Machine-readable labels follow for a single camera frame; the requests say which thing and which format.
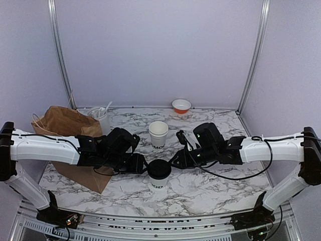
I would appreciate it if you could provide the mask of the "black coffee cup lid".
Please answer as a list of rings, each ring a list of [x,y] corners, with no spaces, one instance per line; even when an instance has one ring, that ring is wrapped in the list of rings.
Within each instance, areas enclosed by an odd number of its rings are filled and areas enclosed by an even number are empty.
[[[167,177],[172,172],[172,167],[168,161],[163,159],[156,159],[151,161],[147,167],[148,175],[156,180],[162,180]]]

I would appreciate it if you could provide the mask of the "single white paper cup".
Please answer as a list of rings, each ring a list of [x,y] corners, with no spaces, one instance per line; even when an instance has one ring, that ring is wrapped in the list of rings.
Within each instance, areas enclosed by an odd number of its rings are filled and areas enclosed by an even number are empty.
[[[151,186],[157,190],[165,188],[167,185],[168,179],[169,179],[168,177],[163,179],[154,179],[152,177],[149,178]]]

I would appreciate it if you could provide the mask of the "white paper cups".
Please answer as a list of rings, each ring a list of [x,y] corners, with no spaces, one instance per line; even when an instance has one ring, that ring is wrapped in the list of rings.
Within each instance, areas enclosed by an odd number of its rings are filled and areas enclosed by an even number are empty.
[[[165,147],[169,127],[165,122],[155,121],[149,127],[151,145],[156,150],[162,150]]]

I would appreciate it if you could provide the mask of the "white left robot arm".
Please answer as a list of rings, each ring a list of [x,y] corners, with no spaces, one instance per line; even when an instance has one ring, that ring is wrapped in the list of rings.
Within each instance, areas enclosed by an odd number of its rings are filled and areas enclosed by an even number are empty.
[[[122,128],[108,135],[58,137],[15,129],[6,122],[1,129],[1,181],[29,200],[52,223],[63,220],[55,196],[38,185],[18,163],[22,160],[60,162],[78,167],[111,168],[116,174],[142,174],[147,162],[135,152],[140,138]]]

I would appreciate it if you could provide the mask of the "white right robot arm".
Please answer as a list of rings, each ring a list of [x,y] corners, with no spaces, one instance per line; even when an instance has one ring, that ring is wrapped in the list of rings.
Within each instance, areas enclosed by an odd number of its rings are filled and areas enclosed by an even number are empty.
[[[193,146],[183,131],[177,132],[184,148],[170,160],[178,169],[200,168],[210,162],[222,165],[243,165],[257,161],[294,161],[296,168],[271,190],[257,199],[248,220],[259,225],[283,202],[309,186],[320,185],[320,139],[313,128],[283,137],[236,136],[225,140],[213,123],[205,123],[193,131]]]

